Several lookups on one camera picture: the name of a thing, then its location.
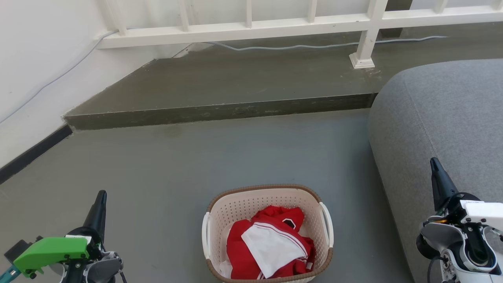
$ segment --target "white railing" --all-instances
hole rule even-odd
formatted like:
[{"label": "white railing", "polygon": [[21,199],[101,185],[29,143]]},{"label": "white railing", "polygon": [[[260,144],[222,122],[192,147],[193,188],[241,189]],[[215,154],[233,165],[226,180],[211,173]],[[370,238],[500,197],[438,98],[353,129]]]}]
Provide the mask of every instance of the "white railing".
[{"label": "white railing", "polygon": [[433,9],[388,12],[385,12],[387,0],[370,0],[366,14],[324,17],[316,16],[317,0],[309,0],[306,18],[269,21],[253,21],[252,0],[245,0],[246,15],[242,23],[190,25],[185,0],[178,0],[181,27],[127,30],[119,0],[104,1],[119,32],[103,39],[98,48],[362,31],[358,49],[350,55],[354,68],[374,67],[371,54],[379,29],[503,21],[503,0],[493,0],[490,6],[457,8],[446,8],[448,0],[436,0]]}]

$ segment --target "beige plastic basket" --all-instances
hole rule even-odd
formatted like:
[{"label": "beige plastic basket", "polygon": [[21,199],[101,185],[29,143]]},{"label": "beige plastic basket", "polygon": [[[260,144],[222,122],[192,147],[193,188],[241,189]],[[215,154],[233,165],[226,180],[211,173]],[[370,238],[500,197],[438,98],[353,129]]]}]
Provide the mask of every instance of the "beige plastic basket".
[{"label": "beige plastic basket", "polygon": [[[269,205],[302,209],[305,215],[302,229],[316,248],[313,271],[275,279],[236,280],[223,277],[219,266],[225,260],[226,237],[230,226],[236,221],[251,219],[257,211]],[[322,273],[332,259],[333,226],[330,213],[313,190],[301,185],[261,185],[223,192],[208,206],[201,234],[208,268],[224,283],[309,282]]]}]

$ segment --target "basket handle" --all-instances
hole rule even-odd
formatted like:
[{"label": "basket handle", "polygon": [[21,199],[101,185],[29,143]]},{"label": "basket handle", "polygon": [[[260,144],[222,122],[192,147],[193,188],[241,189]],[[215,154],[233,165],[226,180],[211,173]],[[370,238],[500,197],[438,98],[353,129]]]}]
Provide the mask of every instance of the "basket handle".
[{"label": "basket handle", "polygon": [[204,218],[203,218],[203,228],[201,229],[201,238],[203,240],[203,253],[204,253],[204,257],[206,259],[209,259],[210,255],[211,255],[210,245],[208,243],[208,233],[209,233],[208,221],[209,221],[209,218],[210,218],[210,213],[206,212],[206,214],[204,215]]},{"label": "basket handle", "polygon": [[323,211],[324,218],[323,221],[325,222],[325,227],[328,227],[328,247],[333,248],[333,224],[332,224],[332,218],[330,217],[330,213],[328,212],[328,208],[326,208],[326,205],[323,204],[323,202],[320,201],[319,205],[321,205],[321,211]]}]

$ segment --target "white cloth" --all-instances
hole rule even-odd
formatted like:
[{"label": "white cloth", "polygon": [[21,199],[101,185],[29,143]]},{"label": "white cloth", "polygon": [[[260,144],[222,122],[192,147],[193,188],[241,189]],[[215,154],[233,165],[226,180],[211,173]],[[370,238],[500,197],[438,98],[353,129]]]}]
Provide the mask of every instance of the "white cloth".
[{"label": "white cloth", "polygon": [[296,258],[308,254],[300,241],[269,223],[255,222],[241,238],[257,262],[265,278]]}]

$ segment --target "gray sofa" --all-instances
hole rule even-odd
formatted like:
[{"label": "gray sofa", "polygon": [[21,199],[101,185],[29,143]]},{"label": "gray sofa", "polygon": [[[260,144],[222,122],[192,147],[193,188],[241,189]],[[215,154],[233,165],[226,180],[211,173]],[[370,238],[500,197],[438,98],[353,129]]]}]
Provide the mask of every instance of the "gray sofa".
[{"label": "gray sofa", "polygon": [[[416,283],[427,282],[429,260],[415,240],[434,214],[430,158],[459,191],[503,202],[503,59],[400,72],[377,95],[368,130],[410,270]],[[501,252],[501,242],[492,245]],[[438,280],[440,271],[432,275]]]}]

